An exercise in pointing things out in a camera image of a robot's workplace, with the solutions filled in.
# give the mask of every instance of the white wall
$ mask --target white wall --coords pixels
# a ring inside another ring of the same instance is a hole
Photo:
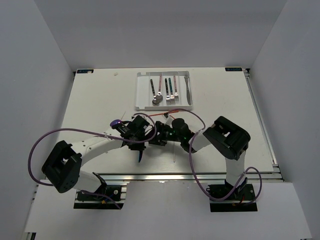
[[[251,67],[287,0],[35,0],[77,68]]]
[[[18,240],[36,186],[27,169],[30,148],[59,127],[73,79],[33,0],[1,1],[0,68],[0,233]],[[37,177],[53,140],[36,150]]]
[[[320,2],[289,0],[251,73],[281,172],[320,239]]]

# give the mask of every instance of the black label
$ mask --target black label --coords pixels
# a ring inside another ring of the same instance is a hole
[[[92,74],[93,72],[93,69],[79,69],[76,71],[77,74]]]
[[[226,72],[242,72],[241,67],[225,67]]]

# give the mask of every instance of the fork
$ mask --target fork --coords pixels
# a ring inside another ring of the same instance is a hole
[[[171,99],[170,99],[169,89],[168,89],[168,81],[166,78],[164,79],[164,82],[165,82],[165,92],[166,92],[165,101],[167,105],[171,105]]]
[[[176,75],[173,76],[173,83],[174,83],[174,100],[176,103],[179,103],[179,94],[178,94],[178,90],[177,90]]]
[[[171,104],[176,104],[176,101],[175,101],[175,96],[174,96],[174,91],[172,89],[172,84],[171,84],[171,78],[169,77],[169,87],[170,87],[170,101],[171,101]]]

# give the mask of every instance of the purple object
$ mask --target purple object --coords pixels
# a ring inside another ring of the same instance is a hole
[[[110,127],[112,127],[113,125],[119,124],[119,123],[121,123],[121,120],[115,119],[112,122],[110,122]]]

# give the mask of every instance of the gray wall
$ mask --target gray wall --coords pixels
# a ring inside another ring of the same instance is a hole
[[[251,67],[287,0],[35,0],[77,68]]]
[[[320,239],[320,2],[289,0],[253,64],[253,90],[283,176]]]
[[[0,238],[18,240],[36,186],[27,169],[30,148],[60,125],[73,79],[33,0],[1,1],[0,68]],[[37,177],[53,140],[36,150]]]

